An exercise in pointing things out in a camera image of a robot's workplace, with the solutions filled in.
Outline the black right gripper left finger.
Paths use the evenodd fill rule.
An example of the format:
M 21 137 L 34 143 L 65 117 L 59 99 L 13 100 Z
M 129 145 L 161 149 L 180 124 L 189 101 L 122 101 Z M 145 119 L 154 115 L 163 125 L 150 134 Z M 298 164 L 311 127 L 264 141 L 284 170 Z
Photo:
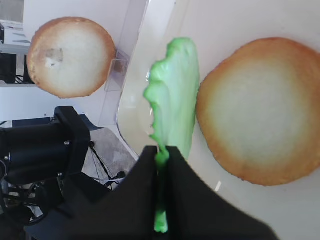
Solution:
M 65 180 L 64 203 L 40 223 L 25 228 L 36 240 L 152 240 L 154 238 L 156 146 L 146 146 L 113 191 L 85 174 Z

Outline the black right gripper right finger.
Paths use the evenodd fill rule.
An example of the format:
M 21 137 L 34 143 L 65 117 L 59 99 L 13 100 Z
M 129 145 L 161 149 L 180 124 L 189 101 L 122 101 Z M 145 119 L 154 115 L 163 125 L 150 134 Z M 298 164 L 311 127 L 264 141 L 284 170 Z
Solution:
M 165 200 L 171 240 L 275 240 L 265 223 L 238 210 L 208 187 L 177 147 L 167 147 Z

